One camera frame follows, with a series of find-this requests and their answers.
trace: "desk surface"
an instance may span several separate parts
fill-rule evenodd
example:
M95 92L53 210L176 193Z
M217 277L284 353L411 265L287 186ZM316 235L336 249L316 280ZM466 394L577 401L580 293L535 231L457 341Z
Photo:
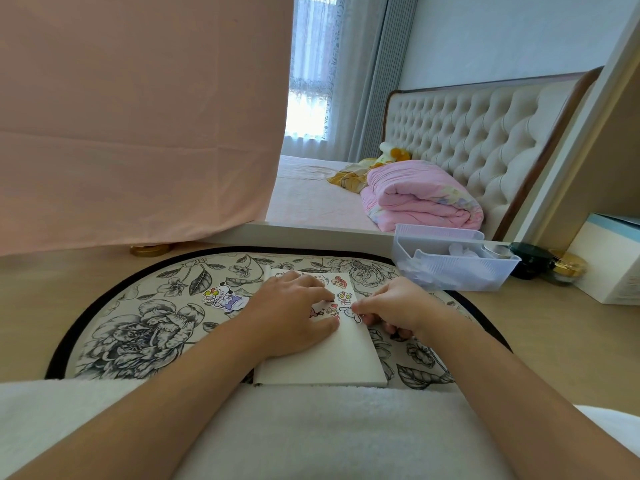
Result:
M0 381L43 378L71 324L117 282L212 247L184 243L158 258L134 257L124 246L0 258ZM542 280L510 278L499 292L463 294L572 403L640 415L640 307L601 305Z

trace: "floral placemat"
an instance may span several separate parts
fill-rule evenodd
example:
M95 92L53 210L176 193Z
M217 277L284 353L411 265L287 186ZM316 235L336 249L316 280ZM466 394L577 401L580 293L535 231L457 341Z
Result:
M144 379L172 363L217 325L233 319L262 283L267 266L348 274L358 298L398 276L385 258L336 251L215 248L169 258L130 276L98 298L69 329L48 379ZM487 318L455 292L432 293L508 344ZM389 387L456 388L434 351L416 339L369 334ZM251 383L252 374L245 382Z

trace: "sheer curtain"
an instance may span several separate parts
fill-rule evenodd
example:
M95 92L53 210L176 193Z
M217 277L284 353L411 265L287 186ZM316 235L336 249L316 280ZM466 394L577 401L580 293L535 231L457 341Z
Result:
M282 154L347 161L387 0L295 0Z

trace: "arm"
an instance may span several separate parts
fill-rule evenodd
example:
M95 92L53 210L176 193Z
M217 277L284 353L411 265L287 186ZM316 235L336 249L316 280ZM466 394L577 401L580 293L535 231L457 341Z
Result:
M640 458L590 421L481 327L405 278L354 304L442 357L519 478L631 479Z
M309 348L337 329L334 318L308 319L311 305L325 299L333 294L311 276L289 272L271 278L236 318L10 480L171 478L254 366L269 356Z

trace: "blue box lid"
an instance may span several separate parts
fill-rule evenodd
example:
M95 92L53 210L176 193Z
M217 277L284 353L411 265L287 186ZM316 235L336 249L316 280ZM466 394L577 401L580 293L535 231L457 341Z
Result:
M640 218L638 217L590 214L587 222L627 237L632 241L640 242Z

